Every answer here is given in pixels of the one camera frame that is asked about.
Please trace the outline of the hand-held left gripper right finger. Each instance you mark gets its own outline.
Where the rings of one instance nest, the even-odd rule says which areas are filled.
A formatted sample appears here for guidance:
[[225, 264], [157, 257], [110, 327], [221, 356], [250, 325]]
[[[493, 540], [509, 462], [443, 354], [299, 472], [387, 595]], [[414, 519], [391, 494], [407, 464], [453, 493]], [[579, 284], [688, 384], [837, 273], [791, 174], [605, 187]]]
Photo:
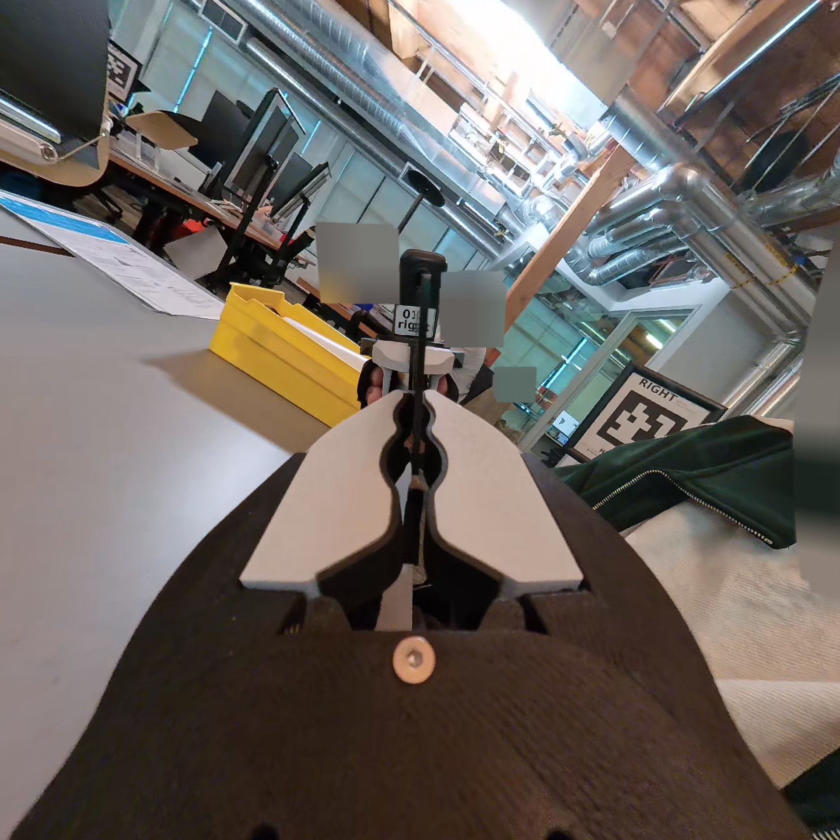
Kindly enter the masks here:
[[515, 444], [456, 402], [425, 392], [430, 442], [442, 467], [428, 494], [436, 543], [507, 596], [570, 591], [583, 581]]

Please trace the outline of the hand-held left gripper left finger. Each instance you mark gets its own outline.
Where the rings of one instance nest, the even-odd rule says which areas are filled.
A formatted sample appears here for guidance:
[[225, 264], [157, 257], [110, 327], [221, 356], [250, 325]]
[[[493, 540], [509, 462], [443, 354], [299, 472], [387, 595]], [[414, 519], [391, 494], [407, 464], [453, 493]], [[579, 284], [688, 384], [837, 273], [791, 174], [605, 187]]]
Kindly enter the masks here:
[[381, 595], [398, 578], [402, 518], [386, 453], [405, 400], [393, 392], [303, 456], [239, 580], [303, 595]]

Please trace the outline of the white bottle black lid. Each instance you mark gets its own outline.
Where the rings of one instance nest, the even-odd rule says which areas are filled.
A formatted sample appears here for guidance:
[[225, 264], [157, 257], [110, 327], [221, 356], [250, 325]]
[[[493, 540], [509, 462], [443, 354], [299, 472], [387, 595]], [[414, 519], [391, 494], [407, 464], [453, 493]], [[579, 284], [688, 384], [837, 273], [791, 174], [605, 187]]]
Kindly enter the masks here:
[[342, 362], [352, 367], [357, 372], [361, 372], [369, 359], [363, 356], [360, 352], [344, 347], [341, 343], [325, 337], [320, 332], [311, 329], [305, 324], [300, 323], [292, 318], [282, 317], [282, 319], [290, 324], [292, 327], [306, 335], [310, 340], [328, 350]]

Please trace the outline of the yellow plastic bin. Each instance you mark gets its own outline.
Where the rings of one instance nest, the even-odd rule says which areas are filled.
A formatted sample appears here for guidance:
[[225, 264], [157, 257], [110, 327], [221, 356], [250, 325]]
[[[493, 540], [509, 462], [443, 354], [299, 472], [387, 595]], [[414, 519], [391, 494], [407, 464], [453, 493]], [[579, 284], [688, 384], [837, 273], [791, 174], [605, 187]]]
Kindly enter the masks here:
[[294, 319], [361, 352], [357, 343], [283, 292], [234, 283], [209, 344], [220, 359], [328, 427], [360, 410], [360, 373], [285, 322]]

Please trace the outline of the grey desk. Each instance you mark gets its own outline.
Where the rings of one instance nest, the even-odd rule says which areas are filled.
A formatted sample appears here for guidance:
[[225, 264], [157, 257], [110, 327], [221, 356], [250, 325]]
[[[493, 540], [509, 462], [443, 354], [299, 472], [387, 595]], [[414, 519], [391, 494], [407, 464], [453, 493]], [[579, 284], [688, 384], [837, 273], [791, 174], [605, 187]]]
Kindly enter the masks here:
[[2, 213], [1, 835], [185, 557], [327, 427]]

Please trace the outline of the wooden background desk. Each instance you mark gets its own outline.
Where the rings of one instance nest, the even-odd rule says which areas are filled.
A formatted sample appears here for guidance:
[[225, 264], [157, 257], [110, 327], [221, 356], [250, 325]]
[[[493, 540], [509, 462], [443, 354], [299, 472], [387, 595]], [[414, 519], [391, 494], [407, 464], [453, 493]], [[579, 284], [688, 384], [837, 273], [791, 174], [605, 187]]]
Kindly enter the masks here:
[[[175, 207], [189, 207], [189, 210], [184, 211], [187, 215], [211, 217], [231, 229], [236, 229], [245, 218], [245, 211], [236, 205], [224, 200], [210, 200], [184, 183], [169, 180], [119, 149], [110, 150], [109, 162], [118, 166], [136, 182], [143, 183], [143, 189], [151, 192], [154, 200], [173, 203]], [[308, 247], [304, 235], [296, 239], [287, 238], [285, 232], [268, 225], [268, 219], [263, 217], [252, 218], [245, 236], [270, 250], [280, 251], [283, 259], [297, 259]]]

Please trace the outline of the black pole with round top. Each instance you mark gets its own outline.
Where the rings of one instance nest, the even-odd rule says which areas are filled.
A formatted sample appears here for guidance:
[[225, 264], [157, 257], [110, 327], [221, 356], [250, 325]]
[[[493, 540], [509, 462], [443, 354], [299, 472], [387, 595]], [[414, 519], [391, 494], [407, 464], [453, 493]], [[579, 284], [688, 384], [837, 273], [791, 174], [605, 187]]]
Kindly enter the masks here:
[[424, 203], [432, 208], [445, 207], [445, 196], [442, 194], [440, 188], [433, 183], [423, 172], [408, 167], [401, 175], [401, 180], [410, 186], [415, 192], [415, 197], [411, 206], [404, 214], [399, 225], [397, 225], [397, 232], [401, 234], [406, 226], [411, 221], [417, 209]]

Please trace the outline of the black computer monitor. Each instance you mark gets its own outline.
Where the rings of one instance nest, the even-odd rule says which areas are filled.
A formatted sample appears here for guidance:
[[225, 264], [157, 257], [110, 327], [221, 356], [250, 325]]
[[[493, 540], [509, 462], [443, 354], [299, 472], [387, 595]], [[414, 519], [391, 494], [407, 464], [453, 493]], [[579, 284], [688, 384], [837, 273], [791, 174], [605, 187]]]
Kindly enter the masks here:
[[286, 95], [269, 89], [219, 172], [220, 189], [243, 203], [262, 197], [306, 133]]
[[299, 154], [292, 153], [269, 190], [271, 211], [268, 219], [275, 221], [287, 217], [304, 203], [309, 206], [315, 193], [329, 177], [330, 166], [327, 161], [312, 165]]

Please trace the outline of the wooden pillar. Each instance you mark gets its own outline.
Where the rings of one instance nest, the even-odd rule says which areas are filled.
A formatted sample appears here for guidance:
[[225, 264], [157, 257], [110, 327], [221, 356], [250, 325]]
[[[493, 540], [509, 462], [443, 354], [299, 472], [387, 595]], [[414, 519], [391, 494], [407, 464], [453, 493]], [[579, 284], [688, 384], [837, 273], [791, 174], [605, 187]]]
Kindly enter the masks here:
[[625, 175], [636, 164], [634, 157], [614, 140], [596, 159], [596, 162], [600, 164], [599, 168], [593, 172], [569, 210], [562, 216], [508, 290], [505, 311], [506, 331], [522, 314], [546, 279], [583, 234], [594, 215], [611, 200]]

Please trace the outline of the framed marker sign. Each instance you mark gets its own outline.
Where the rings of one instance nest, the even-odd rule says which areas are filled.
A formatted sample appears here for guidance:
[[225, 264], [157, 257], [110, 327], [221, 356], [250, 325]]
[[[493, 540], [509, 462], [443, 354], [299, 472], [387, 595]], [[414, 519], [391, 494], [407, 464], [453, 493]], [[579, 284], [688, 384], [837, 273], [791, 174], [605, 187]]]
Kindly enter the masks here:
[[629, 363], [580, 421], [563, 451], [586, 463], [622, 445], [714, 424], [726, 411], [724, 405], [648, 367]]
[[107, 64], [107, 93], [110, 98], [122, 105], [127, 104], [142, 68], [142, 62], [110, 39]]

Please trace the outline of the blue white printed sheet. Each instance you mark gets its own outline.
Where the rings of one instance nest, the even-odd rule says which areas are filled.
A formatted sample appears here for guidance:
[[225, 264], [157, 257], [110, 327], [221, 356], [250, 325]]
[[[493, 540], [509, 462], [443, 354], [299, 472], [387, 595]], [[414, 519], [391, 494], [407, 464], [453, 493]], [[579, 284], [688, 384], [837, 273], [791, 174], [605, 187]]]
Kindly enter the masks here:
[[171, 316], [217, 321], [224, 304], [110, 226], [15, 194], [2, 209], [97, 268], [147, 306]]

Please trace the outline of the beige cardboard panel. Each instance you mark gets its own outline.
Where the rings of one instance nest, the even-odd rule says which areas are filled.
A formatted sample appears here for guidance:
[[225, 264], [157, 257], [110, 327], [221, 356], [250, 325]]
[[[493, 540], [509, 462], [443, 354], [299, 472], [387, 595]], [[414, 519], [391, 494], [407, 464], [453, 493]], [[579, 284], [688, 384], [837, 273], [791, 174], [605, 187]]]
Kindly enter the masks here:
[[198, 143], [198, 139], [174, 120], [169, 112], [138, 113], [126, 117], [124, 121], [132, 131], [165, 151], [189, 149]]

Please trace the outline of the wooden screen holder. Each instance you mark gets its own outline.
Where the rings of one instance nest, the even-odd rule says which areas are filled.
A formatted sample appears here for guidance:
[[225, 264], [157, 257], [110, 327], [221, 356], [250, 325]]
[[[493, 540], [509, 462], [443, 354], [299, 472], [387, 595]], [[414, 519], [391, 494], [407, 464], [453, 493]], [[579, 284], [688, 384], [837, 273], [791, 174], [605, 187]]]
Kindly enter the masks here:
[[109, 164], [107, 1], [2, 1], [2, 164], [80, 189]]

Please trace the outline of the silver ventilation duct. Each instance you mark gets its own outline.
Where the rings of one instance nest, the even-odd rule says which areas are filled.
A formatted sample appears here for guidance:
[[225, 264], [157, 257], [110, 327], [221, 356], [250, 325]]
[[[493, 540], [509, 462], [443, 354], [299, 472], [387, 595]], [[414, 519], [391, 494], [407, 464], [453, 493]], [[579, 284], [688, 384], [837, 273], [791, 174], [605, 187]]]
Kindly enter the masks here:
[[793, 236], [838, 220], [837, 3], [750, 2], [675, 90], [649, 66], [642, 96], [679, 2], [618, 33], [635, 2], [224, 4], [248, 56], [431, 175], [491, 256], [541, 228], [536, 252], [617, 142], [636, 164], [556, 269], [626, 297], [692, 259], [770, 335], [723, 403], [770, 413], [793, 391], [820, 284]]

